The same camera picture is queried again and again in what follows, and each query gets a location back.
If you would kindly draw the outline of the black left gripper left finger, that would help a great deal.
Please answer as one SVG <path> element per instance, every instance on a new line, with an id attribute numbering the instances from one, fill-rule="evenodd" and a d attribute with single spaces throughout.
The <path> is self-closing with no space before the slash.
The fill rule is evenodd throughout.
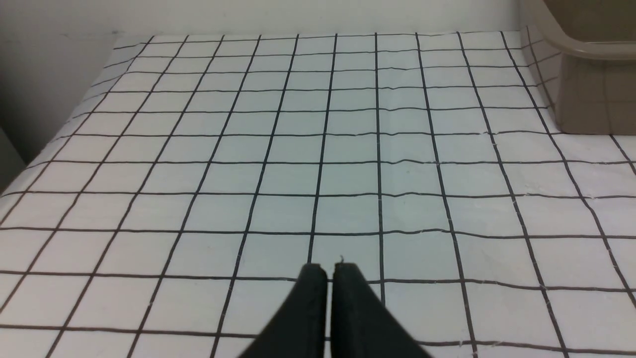
<path id="1" fill-rule="evenodd" d="M 327 274 L 318 264 L 303 265 L 284 303 L 242 358 L 322 358 Z"/>

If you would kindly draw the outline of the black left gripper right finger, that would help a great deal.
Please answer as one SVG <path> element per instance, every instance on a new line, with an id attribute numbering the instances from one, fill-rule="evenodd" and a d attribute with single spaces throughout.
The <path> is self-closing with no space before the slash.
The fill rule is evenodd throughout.
<path id="1" fill-rule="evenodd" d="M 332 275 L 333 358 L 429 358 L 384 307 L 354 263 L 336 263 Z"/>

